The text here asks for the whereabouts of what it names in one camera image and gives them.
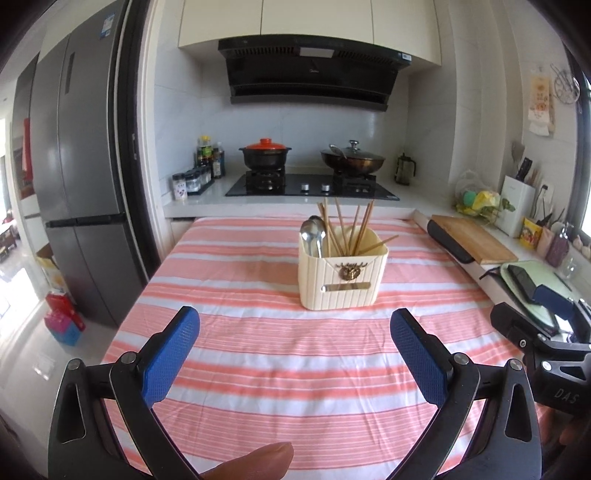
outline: range hood vent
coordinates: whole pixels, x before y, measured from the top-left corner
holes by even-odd
[[[410,55],[342,38],[250,35],[225,38],[231,102],[315,102],[380,111]]]

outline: black pot with red lid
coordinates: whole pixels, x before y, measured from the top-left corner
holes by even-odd
[[[240,148],[244,163],[253,171],[273,172],[282,170],[290,147],[273,143],[270,138],[261,138],[259,143]]]

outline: tile floor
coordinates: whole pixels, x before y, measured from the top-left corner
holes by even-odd
[[[48,285],[19,247],[0,263],[0,415],[46,475],[51,416],[66,364],[72,358],[100,363],[116,329],[87,323],[75,347],[58,343],[43,323]]]

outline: black glass cooktop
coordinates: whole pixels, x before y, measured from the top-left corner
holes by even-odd
[[[341,174],[315,175],[247,172],[226,193],[226,197],[287,195],[297,197],[350,197],[400,200],[375,181],[375,176],[350,177]]]

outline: cream utensil holder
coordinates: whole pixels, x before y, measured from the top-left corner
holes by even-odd
[[[349,228],[345,228],[347,238]],[[335,228],[335,235],[342,245],[342,232]],[[388,247],[381,245],[361,257],[316,258],[306,253],[304,242],[299,238],[300,255],[298,262],[298,283],[301,304],[309,310],[348,309],[372,305],[378,296],[382,282]],[[328,249],[325,238],[323,253]],[[367,229],[361,239],[359,251],[379,243],[381,240],[372,229]]]

